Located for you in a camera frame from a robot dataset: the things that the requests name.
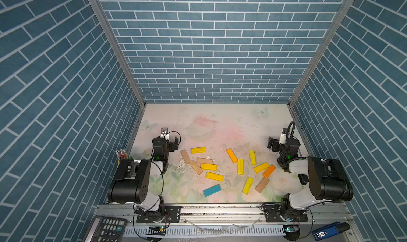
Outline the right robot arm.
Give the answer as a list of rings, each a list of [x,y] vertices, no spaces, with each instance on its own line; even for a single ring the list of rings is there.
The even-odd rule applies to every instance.
[[[311,207],[350,201],[354,197],[351,182],[339,160],[300,157],[300,145],[300,141],[290,134],[282,140],[268,139],[267,148],[279,153],[278,165],[284,172],[297,175],[300,184],[305,186],[299,192],[284,195],[279,203],[263,203],[260,209],[268,223],[305,222]]]

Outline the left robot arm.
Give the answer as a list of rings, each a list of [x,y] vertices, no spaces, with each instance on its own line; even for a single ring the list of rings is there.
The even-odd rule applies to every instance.
[[[161,181],[169,165],[169,153],[179,149],[181,137],[169,139],[168,133],[152,140],[152,154],[150,159],[120,161],[108,190],[108,201],[133,206],[135,221],[138,224],[152,224],[165,222],[178,223],[180,206],[166,206],[162,194],[149,191],[149,179],[153,174],[152,168],[158,169]]]

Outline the tan wooden block diagonal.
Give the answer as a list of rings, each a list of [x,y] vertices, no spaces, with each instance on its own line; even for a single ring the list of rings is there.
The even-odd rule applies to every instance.
[[[198,175],[200,175],[200,174],[203,172],[203,170],[199,167],[199,165],[198,165],[194,160],[192,160],[192,161],[189,163],[189,165],[194,169],[194,171],[195,171]]]

